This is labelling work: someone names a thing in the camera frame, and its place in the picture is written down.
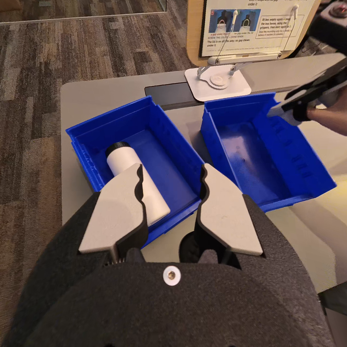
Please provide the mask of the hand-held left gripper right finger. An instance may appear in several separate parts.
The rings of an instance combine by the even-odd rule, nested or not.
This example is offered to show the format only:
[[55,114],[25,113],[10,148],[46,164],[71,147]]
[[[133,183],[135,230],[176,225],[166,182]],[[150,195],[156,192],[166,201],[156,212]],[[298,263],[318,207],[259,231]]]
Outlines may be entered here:
[[201,203],[195,222],[199,253],[213,250],[219,263],[232,264],[232,254],[263,255],[245,195],[210,164],[201,168]]

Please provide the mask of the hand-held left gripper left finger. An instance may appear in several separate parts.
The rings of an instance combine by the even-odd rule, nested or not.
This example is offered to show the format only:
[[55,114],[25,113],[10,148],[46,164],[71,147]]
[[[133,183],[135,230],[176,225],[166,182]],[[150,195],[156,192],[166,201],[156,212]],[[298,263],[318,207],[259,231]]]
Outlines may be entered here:
[[141,249],[149,236],[143,199],[143,166],[136,163],[100,191],[79,246],[81,254],[108,252],[114,263]]

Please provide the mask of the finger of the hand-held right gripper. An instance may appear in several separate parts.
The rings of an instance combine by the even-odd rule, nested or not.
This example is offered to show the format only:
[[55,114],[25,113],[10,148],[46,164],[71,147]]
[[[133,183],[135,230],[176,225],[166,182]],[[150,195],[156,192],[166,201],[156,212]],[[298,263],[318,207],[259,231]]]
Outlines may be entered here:
[[292,126],[299,126],[301,124],[301,121],[295,119],[293,109],[284,110],[283,108],[281,108],[281,110],[281,118],[284,119],[284,121],[286,121],[288,124]]
[[284,100],[283,102],[278,103],[276,106],[271,108],[269,112],[267,113],[267,117],[271,118],[271,117],[278,116],[281,118],[281,113],[282,113],[281,108],[283,108],[284,110],[293,109],[295,105],[296,105],[296,101],[291,101],[289,99]]

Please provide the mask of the white plastic bottle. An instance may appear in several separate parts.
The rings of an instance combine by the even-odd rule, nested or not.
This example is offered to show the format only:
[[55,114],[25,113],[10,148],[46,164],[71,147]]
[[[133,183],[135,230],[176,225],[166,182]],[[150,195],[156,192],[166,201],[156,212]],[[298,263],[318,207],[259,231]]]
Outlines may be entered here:
[[[142,164],[135,150],[131,147],[123,147],[114,150],[107,158],[107,164],[114,176],[124,172],[132,165]],[[145,204],[147,223],[152,226],[170,213],[170,208],[150,177],[144,165],[143,169],[143,199]]]

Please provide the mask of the blue plastic bin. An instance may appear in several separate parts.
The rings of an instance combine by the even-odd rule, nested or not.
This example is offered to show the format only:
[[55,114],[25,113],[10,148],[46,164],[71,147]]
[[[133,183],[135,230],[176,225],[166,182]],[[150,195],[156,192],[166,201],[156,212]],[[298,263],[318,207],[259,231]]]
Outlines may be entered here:
[[204,103],[201,133],[214,167],[269,212],[337,187],[301,130],[278,116],[275,93]]
[[95,192],[113,178],[106,149],[125,141],[135,150],[170,208],[166,217],[149,227],[144,246],[197,210],[204,161],[151,96],[74,125],[66,133]]

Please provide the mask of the black bottle lid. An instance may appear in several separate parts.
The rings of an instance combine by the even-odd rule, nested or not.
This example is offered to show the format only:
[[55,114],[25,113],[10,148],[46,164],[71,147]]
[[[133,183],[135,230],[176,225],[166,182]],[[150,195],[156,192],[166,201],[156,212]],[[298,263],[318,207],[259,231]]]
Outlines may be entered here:
[[131,148],[131,146],[130,146],[127,142],[125,142],[125,141],[113,143],[112,145],[110,145],[110,146],[105,150],[106,158],[107,158],[114,150],[117,150],[117,149],[120,149],[120,148],[123,148],[123,147],[129,147],[129,148]]

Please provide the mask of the person's right hand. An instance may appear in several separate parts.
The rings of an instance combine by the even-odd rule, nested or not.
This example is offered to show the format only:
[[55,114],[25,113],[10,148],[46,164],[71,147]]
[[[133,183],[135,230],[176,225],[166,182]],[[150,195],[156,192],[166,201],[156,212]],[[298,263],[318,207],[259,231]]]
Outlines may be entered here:
[[307,118],[322,126],[347,136],[347,88],[340,90],[339,97],[334,105],[327,109],[308,108]]

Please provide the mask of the instruction board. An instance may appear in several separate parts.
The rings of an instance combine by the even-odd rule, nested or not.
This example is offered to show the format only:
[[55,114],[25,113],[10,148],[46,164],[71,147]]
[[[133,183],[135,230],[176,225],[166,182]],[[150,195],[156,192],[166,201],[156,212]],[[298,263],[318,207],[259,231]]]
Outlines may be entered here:
[[186,49],[198,66],[277,60],[304,38],[318,0],[190,0]]

